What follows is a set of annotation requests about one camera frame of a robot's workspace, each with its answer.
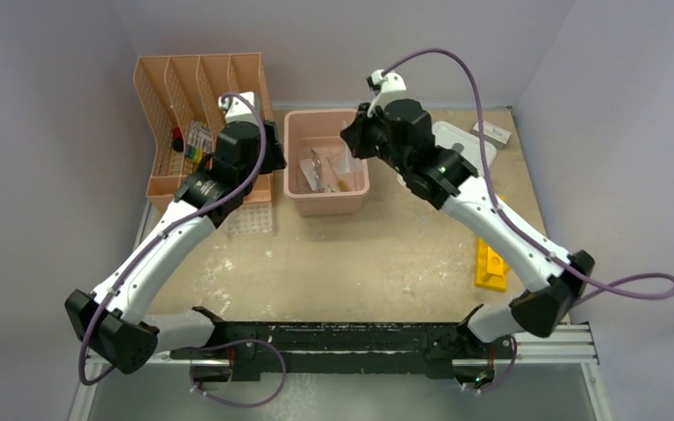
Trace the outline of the clear glass funnel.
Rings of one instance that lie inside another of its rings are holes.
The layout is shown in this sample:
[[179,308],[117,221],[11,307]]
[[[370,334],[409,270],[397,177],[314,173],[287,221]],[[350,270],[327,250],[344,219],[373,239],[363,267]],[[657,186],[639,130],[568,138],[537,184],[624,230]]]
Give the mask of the clear glass funnel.
[[342,178],[359,175],[365,169],[363,160],[356,159],[349,152],[346,152],[338,159],[335,173]]

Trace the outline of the metal crucible tongs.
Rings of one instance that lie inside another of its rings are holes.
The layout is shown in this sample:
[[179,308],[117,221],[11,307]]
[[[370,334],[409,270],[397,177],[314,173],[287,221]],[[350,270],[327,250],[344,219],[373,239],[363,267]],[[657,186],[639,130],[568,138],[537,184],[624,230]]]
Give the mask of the metal crucible tongs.
[[319,155],[317,152],[312,149],[311,150],[311,163],[312,163],[312,172],[313,172],[313,177],[312,177],[312,182],[311,182],[311,187],[313,192],[319,192],[319,193],[336,193],[337,189],[326,183],[324,179],[324,174],[323,174],[323,169],[321,162],[319,160]]

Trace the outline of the pink plastic bin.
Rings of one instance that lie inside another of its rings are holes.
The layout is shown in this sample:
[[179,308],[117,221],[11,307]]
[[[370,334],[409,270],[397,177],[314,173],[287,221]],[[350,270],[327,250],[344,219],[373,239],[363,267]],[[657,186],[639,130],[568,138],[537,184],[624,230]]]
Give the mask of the pink plastic bin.
[[359,175],[342,177],[348,192],[312,192],[299,162],[311,159],[311,150],[319,155],[326,183],[333,182],[328,162],[334,167],[348,148],[340,137],[342,129],[353,122],[354,109],[291,111],[284,118],[283,148],[287,167],[283,174],[283,193],[293,202],[301,217],[347,215],[358,212],[369,192],[369,170]]

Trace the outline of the clear acrylic tube rack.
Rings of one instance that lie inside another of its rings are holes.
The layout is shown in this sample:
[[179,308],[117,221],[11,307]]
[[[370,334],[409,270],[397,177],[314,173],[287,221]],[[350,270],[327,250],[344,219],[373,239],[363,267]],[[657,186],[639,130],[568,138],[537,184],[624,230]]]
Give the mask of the clear acrylic tube rack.
[[226,219],[226,233],[230,238],[271,234],[275,230],[273,205],[244,203]]

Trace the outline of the white plastic lid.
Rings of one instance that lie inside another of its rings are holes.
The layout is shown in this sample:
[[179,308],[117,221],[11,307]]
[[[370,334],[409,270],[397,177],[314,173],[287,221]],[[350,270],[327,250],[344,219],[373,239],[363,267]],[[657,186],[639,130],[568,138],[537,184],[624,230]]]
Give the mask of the white plastic lid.
[[480,175],[484,173],[478,136],[445,121],[433,123],[432,132],[438,146],[457,151]]

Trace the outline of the yellow test tube rack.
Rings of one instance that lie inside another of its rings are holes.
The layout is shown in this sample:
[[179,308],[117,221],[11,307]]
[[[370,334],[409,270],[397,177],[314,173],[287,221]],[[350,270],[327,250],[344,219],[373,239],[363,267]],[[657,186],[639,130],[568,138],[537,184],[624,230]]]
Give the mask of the yellow test tube rack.
[[506,292],[509,265],[486,243],[477,239],[477,261],[474,286],[496,292]]

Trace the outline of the clear plastic bag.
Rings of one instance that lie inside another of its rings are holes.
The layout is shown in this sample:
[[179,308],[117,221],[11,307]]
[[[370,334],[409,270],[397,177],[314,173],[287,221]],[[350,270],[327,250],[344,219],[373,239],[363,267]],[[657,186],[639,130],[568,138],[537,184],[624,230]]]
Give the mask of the clear plastic bag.
[[299,162],[299,166],[309,189],[312,192],[320,192],[322,190],[322,184],[317,163],[312,159],[304,159]]

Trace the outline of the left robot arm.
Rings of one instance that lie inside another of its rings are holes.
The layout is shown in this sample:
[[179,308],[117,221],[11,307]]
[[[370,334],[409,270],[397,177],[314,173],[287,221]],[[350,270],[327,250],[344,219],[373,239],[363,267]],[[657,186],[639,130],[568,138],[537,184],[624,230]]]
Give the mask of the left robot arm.
[[90,293],[74,290],[64,306],[82,341],[79,379],[92,385],[86,373],[89,352],[111,368],[131,374],[156,353],[193,347],[206,359],[226,350],[226,335],[204,308],[152,317],[150,303],[187,255],[238,209],[258,175],[285,168],[276,125],[233,122],[217,137],[208,153],[175,193],[157,226],[132,255]]

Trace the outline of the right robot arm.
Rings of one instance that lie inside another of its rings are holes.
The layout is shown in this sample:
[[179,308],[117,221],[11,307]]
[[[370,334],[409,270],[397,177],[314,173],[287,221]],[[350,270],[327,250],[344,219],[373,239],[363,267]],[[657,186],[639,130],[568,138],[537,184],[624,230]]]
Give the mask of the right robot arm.
[[375,114],[361,103],[341,138],[354,157],[384,161],[415,196],[470,228],[523,283],[524,292],[509,303],[480,305],[463,320],[457,344],[464,354],[477,357],[517,332],[547,338],[583,295],[581,278],[592,273],[593,257],[547,239],[491,195],[476,167],[436,144],[431,116],[419,102],[400,99]]

